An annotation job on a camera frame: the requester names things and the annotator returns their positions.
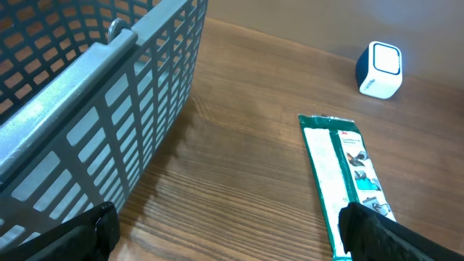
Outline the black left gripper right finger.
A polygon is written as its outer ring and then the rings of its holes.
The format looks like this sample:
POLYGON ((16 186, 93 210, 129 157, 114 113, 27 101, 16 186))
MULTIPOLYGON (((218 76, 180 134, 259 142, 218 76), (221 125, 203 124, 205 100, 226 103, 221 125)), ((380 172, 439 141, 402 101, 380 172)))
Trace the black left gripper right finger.
POLYGON ((463 256, 441 246, 358 202, 339 213, 339 232, 354 261, 458 260, 463 256))

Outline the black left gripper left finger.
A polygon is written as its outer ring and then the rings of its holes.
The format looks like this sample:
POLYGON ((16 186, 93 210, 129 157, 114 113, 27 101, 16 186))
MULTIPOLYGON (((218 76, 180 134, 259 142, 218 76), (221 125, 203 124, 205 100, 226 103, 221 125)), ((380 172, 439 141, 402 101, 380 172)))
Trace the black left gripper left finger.
POLYGON ((115 205, 103 202, 45 232, 1 252, 2 260, 108 260, 120 240, 115 205))

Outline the green sponge package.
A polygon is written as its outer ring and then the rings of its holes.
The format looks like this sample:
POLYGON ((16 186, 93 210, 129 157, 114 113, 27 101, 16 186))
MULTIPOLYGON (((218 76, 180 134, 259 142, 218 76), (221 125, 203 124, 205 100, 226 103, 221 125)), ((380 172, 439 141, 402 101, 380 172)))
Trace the green sponge package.
POLYGON ((299 115, 334 260, 351 260, 339 230, 339 213, 350 202, 395 220, 360 130, 353 120, 299 115))

